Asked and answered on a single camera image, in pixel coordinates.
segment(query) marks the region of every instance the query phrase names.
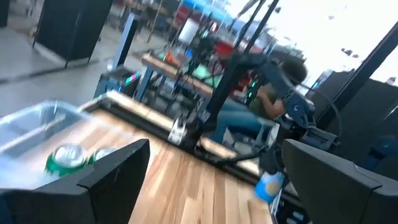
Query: blue bottle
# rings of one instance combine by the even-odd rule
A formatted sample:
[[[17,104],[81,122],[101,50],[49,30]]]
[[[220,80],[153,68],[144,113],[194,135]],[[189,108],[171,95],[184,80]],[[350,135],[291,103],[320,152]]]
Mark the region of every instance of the blue bottle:
[[[274,175],[264,173],[257,183],[254,193],[270,205],[281,190],[284,180],[285,175],[281,172],[277,172]]]

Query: person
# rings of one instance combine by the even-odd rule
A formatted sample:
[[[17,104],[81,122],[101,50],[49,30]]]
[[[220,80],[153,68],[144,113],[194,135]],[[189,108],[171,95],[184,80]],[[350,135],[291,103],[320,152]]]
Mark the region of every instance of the person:
[[[279,68],[290,77],[294,85],[303,82],[307,77],[307,68],[296,60],[286,59],[279,64]],[[216,129],[210,134],[210,138],[222,144],[227,128],[244,129],[250,133],[250,137],[256,138],[262,127],[258,117],[273,120],[284,113],[283,101],[278,98],[272,85],[268,83],[259,88],[256,98],[249,106],[228,98],[218,113]],[[270,129],[271,126],[264,131],[264,136],[267,136]]]

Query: clear plastic container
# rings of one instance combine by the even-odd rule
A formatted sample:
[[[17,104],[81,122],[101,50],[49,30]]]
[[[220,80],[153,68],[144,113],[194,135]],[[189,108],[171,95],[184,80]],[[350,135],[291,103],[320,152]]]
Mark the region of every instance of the clear plastic container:
[[[60,146],[79,146],[86,162],[98,149],[120,149],[135,140],[101,116],[67,103],[46,101],[23,109],[0,119],[0,189],[36,189],[59,179],[45,169]]]

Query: dark hair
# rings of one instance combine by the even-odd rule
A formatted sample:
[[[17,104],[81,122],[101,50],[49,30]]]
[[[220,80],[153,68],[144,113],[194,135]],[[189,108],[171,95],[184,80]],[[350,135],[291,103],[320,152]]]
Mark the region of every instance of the dark hair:
[[[298,60],[285,59],[280,65],[280,69],[284,71],[287,78],[293,83],[293,85],[298,85],[302,83],[307,77],[307,68]]]

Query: green soda can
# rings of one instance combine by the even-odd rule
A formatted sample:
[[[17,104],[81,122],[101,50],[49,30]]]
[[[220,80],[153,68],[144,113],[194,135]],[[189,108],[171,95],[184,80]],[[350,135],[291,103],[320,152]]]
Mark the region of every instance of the green soda can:
[[[102,147],[100,149],[97,149],[88,159],[88,164],[94,164],[98,159],[101,159],[112,152],[116,151],[115,147]]]
[[[45,171],[63,177],[84,168],[85,165],[85,150],[81,146],[62,144],[47,158]]]

